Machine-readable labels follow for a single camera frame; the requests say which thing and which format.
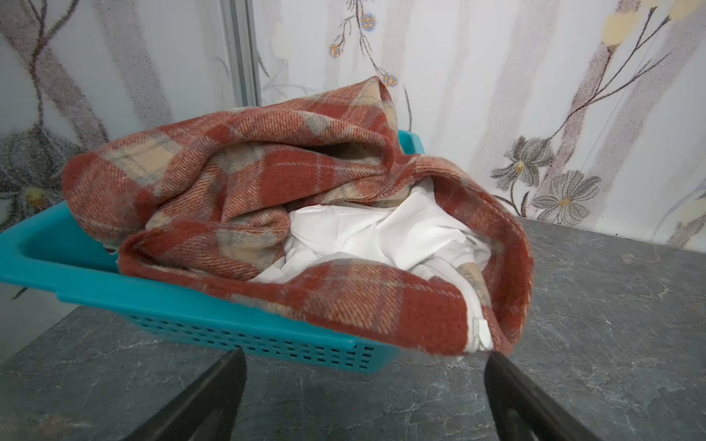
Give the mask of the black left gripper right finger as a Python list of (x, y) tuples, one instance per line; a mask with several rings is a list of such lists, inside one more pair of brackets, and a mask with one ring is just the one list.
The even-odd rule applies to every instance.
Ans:
[(598, 438), (498, 351), (487, 358), (484, 382), (500, 440)]

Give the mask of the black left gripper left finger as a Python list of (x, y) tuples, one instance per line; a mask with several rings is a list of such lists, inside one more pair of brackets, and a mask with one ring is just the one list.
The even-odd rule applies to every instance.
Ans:
[(246, 387), (246, 355), (224, 355), (128, 440), (229, 440)]

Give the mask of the red plaid wool skirt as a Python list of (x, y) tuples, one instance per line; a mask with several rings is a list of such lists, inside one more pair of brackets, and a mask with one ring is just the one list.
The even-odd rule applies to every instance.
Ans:
[[(330, 330), (430, 354), (509, 354), (531, 304), (527, 236), (453, 163), (408, 155), (384, 83), (220, 111), (72, 159), (64, 199), (119, 253), (123, 275), (159, 280)], [(414, 194), (474, 234), (410, 264), (329, 257), (281, 282), (296, 209), (391, 211)]]

